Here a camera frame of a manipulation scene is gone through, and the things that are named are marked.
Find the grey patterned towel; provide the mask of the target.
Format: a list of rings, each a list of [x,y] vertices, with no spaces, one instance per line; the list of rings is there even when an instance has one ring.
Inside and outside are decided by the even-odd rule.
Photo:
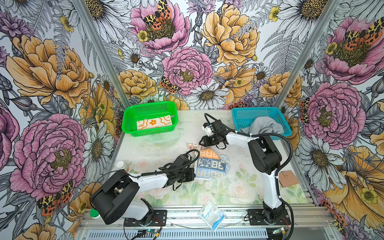
[[[195,162],[196,179],[212,180],[227,175],[230,171],[230,160],[226,155],[220,155],[211,148],[187,143],[187,146],[200,151],[200,157]]]

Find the plain grey towel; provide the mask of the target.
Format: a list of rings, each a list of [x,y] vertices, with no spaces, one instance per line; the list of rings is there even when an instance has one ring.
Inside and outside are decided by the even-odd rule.
[[[252,135],[265,133],[282,135],[285,133],[283,126],[270,117],[258,117],[249,127],[239,129],[239,132]]]

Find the orange white floral towel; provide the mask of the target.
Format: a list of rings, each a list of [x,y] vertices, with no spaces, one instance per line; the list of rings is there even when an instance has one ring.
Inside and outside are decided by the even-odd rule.
[[[164,128],[172,125],[172,118],[170,115],[152,118],[152,119],[144,119],[141,121],[137,121],[137,130],[149,130],[155,128]]]

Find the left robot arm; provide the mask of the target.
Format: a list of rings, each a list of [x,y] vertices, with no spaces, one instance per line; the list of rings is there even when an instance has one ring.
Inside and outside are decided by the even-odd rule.
[[[117,170],[90,197],[92,207],[98,211],[104,223],[110,225],[117,220],[132,219],[142,226],[146,226],[155,219],[155,210],[148,201],[138,195],[155,189],[172,187],[175,184],[192,182],[195,170],[191,166],[200,157],[192,157],[193,150],[179,155],[172,163],[168,163],[153,172],[130,175],[125,170]]]

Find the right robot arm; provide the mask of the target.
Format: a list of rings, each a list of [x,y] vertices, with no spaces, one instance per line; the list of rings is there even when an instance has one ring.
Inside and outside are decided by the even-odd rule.
[[[284,136],[275,133],[246,134],[226,127],[221,121],[204,123],[202,129],[206,135],[202,137],[199,145],[203,147],[223,143],[225,146],[235,145],[249,149],[253,165],[262,173],[264,221],[269,225],[275,224],[284,211],[278,186],[278,170],[281,167],[282,155],[271,137]]]

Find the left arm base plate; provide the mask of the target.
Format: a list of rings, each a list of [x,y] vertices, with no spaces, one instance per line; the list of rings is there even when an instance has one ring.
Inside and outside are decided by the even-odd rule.
[[[142,220],[127,218],[124,227],[165,227],[167,223],[167,210],[154,210],[147,214]]]

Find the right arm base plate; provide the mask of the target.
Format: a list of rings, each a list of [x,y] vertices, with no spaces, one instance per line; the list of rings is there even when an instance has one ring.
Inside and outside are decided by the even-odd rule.
[[[246,220],[250,222],[251,226],[289,226],[291,224],[287,210],[247,209]]]

